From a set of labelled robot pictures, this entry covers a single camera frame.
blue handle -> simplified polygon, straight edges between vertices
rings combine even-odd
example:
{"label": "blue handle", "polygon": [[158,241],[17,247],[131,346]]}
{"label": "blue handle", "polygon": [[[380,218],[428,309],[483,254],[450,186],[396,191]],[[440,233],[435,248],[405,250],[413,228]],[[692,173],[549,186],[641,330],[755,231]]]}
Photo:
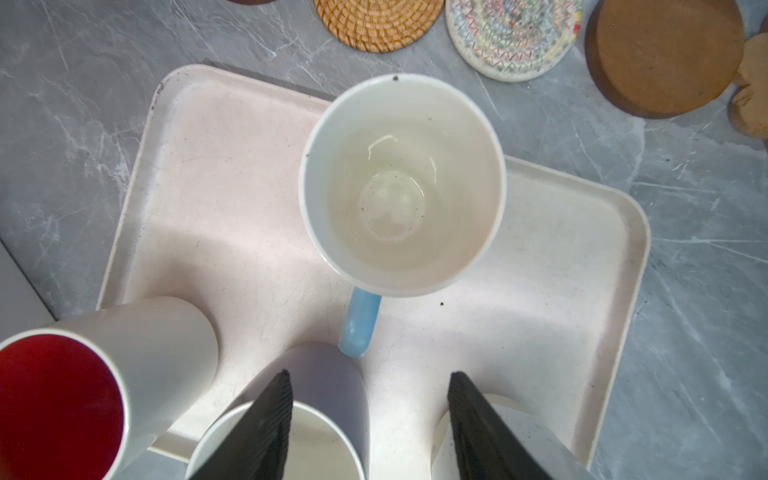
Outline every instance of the blue handle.
{"label": "blue handle", "polygon": [[381,302],[381,295],[357,287],[352,291],[352,299],[344,317],[344,330],[339,339],[339,349],[344,355],[356,359],[366,353]]}

round coaster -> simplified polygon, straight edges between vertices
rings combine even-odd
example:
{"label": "round coaster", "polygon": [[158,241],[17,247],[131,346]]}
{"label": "round coaster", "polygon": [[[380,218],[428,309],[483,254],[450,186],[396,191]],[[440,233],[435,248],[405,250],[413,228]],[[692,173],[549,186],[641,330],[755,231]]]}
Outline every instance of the round coaster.
{"label": "round coaster", "polygon": [[446,0],[459,54],[500,81],[525,81],[554,67],[576,42],[581,0]]}
{"label": "round coaster", "polygon": [[584,38],[602,94],[645,118],[673,117],[719,97],[743,50],[734,0],[604,0]]}
{"label": "round coaster", "polygon": [[444,0],[314,0],[330,32],[350,47],[384,52],[412,44],[435,23]]}

countertop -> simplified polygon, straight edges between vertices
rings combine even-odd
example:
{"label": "countertop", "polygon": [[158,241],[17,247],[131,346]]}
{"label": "countertop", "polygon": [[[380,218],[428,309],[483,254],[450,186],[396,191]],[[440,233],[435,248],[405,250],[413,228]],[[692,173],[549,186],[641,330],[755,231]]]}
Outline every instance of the countertop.
{"label": "countertop", "polygon": [[[584,20],[594,8],[584,3]],[[739,2],[747,35],[765,0]],[[374,75],[441,78],[474,99],[505,153],[627,191],[653,231],[596,478],[768,477],[768,154],[723,95],[634,118],[594,86],[584,39],[504,84],[455,52],[444,15],[389,54],[337,41],[308,0],[9,0],[0,5],[0,238],[57,318],[95,308],[157,84],[190,63],[332,98]],[[119,478],[174,480],[143,454]]]}

tray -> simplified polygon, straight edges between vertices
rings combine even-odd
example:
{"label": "tray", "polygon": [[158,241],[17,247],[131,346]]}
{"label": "tray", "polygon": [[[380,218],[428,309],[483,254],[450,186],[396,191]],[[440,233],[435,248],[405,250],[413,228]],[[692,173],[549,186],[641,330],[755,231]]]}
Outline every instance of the tray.
{"label": "tray", "polygon": [[[311,244],[301,151],[329,102],[203,65],[157,88],[99,298],[198,306],[220,366],[210,390],[154,443],[189,459],[269,361],[335,343],[352,286]],[[589,466],[640,285],[650,231],[628,195],[508,157],[498,237],[455,285],[385,298],[359,361],[372,478],[430,478],[449,375],[518,400]]]}

multicolored fabric coaster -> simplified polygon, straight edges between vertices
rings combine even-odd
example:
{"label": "multicolored fabric coaster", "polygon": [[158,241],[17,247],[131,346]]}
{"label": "multicolored fabric coaster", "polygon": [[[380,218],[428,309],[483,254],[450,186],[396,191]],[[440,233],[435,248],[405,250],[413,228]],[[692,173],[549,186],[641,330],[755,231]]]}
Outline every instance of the multicolored fabric coaster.
{"label": "multicolored fabric coaster", "polygon": [[384,52],[412,44],[437,20],[444,0],[314,0],[323,24],[342,42]]}
{"label": "multicolored fabric coaster", "polygon": [[446,0],[459,54],[499,81],[525,81],[554,67],[576,42],[581,0]]}

